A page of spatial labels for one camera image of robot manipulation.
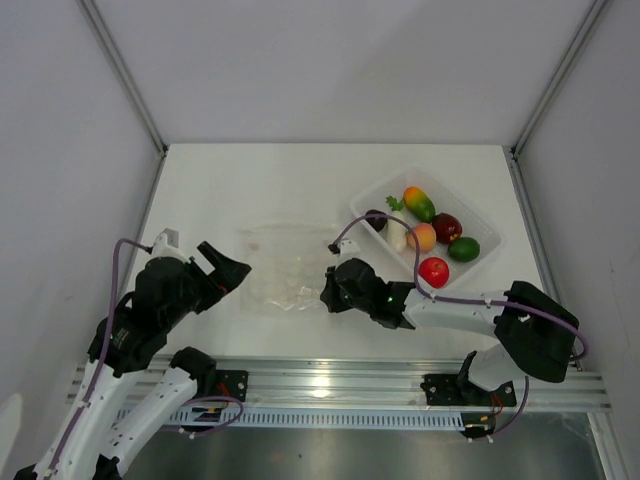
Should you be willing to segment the green lime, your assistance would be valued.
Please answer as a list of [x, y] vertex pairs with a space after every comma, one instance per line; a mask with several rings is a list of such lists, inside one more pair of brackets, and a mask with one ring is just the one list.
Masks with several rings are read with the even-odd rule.
[[460, 263], [472, 262], [479, 257], [480, 253], [480, 244], [472, 237], [456, 238], [447, 248], [448, 256]]

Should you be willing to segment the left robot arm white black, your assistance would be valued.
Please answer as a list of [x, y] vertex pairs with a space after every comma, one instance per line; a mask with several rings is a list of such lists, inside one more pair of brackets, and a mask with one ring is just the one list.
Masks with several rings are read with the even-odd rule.
[[85, 374], [71, 410], [39, 462], [18, 479], [120, 479], [147, 442], [181, 407], [195, 403], [244, 407], [228, 394], [216, 362], [193, 347], [179, 350], [154, 389], [123, 419], [117, 414], [129, 392], [165, 346], [169, 333], [189, 314], [209, 310], [238, 288], [249, 265], [232, 260], [208, 242], [198, 247], [212, 265], [206, 273], [161, 233], [146, 248], [150, 258], [132, 291], [112, 293], [107, 317], [88, 349]]

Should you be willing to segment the dark red apple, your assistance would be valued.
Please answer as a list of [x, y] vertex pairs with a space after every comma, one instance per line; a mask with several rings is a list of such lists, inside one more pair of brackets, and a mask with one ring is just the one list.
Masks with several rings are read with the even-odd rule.
[[448, 213], [440, 213], [434, 216], [431, 225], [436, 233], [439, 243], [450, 244], [460, 238], [463, 233], [460, 221]]

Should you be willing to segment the white radish with leaves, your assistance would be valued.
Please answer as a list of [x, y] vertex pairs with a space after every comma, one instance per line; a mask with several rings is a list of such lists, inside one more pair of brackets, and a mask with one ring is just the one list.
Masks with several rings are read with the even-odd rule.
[[386, 204], [390, 208], [392, 217], [392, 220], [387, 221], [386, 241], [396, 253], [401, 253], [407, 246], [404, 202], [393, 196], [387, 196]]

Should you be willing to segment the clear zip top bag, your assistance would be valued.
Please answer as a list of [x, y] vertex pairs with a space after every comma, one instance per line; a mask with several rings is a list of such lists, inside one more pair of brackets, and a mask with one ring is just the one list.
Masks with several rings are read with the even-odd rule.
[[323, 306], [326, 269], [334, 264], [333, 225], [271, 223], [236, 232], [236, 250], [251, 272], [240, 287], [240, 308], [262, 316], [292, 316]]

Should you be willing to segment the red tomato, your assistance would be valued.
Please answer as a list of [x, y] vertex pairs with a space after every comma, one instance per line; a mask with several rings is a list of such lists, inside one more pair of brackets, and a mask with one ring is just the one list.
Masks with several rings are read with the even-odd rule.
[[439, 257], [429, 257], [420, 263], [418, 274], [429, 286], [440, 289], [448, 283], [450, 269], [443, 259]]

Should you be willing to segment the orange peach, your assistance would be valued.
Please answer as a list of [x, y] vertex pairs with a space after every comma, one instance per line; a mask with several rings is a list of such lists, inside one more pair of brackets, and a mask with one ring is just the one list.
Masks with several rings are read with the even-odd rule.
[[431, 252], [437, 243], [437, 235], [429, 223], [421, 223], [411, 228], [406, 234], [407, 245], [420, 253]]

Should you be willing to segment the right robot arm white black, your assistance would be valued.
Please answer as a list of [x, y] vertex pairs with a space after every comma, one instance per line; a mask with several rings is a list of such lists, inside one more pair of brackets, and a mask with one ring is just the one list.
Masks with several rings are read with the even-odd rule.
[[325, 278], [320, 299], [331, 313], [358, 310], [387, 329], [442, 328], [495, 340], [469, 353], [455, 374], [424, 375], [430, 406], [513, 407], [516, 380], [565, 380], [579, 338], [578, 320], [524, 281], [504, 292], [442, 295], [417, 282], [385, 281], [358, 258], [328, 268]]

